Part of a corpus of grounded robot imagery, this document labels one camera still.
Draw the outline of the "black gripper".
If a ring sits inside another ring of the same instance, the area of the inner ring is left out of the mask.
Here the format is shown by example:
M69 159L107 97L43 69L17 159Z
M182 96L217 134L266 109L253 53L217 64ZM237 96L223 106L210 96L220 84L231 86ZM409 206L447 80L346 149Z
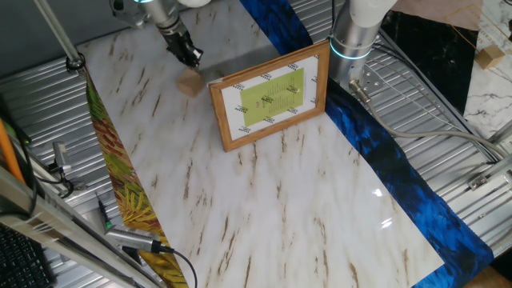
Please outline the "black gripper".
M186 66L197 68L203 51L196 48L184 25L161 29L161 34L167 43L167 49Z

